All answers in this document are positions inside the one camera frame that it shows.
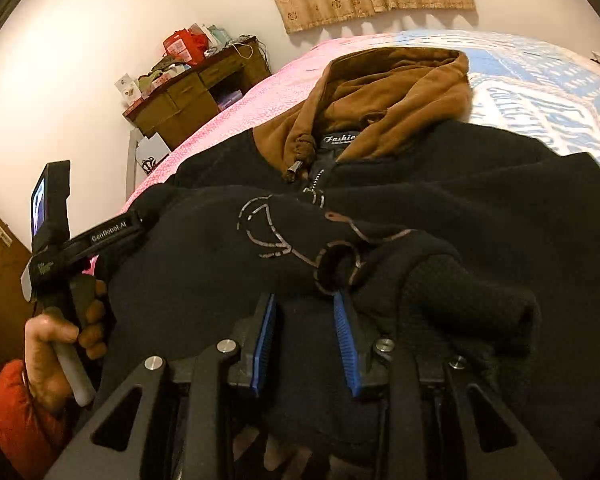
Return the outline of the black hooded zip jacket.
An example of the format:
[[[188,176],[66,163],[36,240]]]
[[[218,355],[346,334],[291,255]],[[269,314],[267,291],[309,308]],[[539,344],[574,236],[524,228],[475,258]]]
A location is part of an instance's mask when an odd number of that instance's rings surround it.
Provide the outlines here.
[[[541,142],[442,122],[404,150],[283,180],[251,132],[137,197],[148,229],[98,260],[117,323],[106,399],[141,359],[196,356],[283,311],[276,390],[257,422],[366,468],[380,405],[346,384],[332,300],[414,353],[456,352],[565,479],[600,479],[600,166]]]

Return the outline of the red jacket sleeve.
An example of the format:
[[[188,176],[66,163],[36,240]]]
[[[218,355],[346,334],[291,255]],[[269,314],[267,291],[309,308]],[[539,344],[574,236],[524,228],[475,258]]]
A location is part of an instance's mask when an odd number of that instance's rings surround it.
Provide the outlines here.
[[[33,400],[15,360],[0,374],[0,474],[43,479],[66,443],[66,418]]]

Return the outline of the white printed paper bag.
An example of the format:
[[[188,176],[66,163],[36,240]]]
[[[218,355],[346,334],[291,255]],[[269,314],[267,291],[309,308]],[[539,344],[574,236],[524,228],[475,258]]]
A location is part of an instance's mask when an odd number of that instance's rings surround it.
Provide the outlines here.
[[[143,136],[136,144],[135,158],[144,174],[151,174],[170,154],[168,144],[158,132]]]

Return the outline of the white card box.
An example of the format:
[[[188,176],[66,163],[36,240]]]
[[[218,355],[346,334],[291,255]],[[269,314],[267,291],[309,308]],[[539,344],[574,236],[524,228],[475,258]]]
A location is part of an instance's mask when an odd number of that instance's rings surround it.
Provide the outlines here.
[[[132,106],[142,97],[142,92],[140,92],[136,80],[129,74],[124,74],[114,83],[114,86],[120,92],[126,106]]]

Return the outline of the brown wooden desk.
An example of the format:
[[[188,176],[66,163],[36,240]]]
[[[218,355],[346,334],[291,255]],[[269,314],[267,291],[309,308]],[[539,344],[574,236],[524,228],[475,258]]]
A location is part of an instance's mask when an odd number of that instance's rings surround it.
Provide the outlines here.
[[[160,84],[123,117],[146,138],[158,133],[175,150],[221,113],[222,99],[235,92],[244,96],[269,76],[264,45],[255,36],[245,36]]]

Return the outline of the red gift box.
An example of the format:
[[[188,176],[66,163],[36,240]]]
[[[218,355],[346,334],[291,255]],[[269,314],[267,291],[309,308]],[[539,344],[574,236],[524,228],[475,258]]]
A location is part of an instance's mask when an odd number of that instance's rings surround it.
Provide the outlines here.
[[[190,66],[196,66],[206,58],[209,40],[204,34],[192,34],[188,29],[181,29],[163,40],[166,54]]]

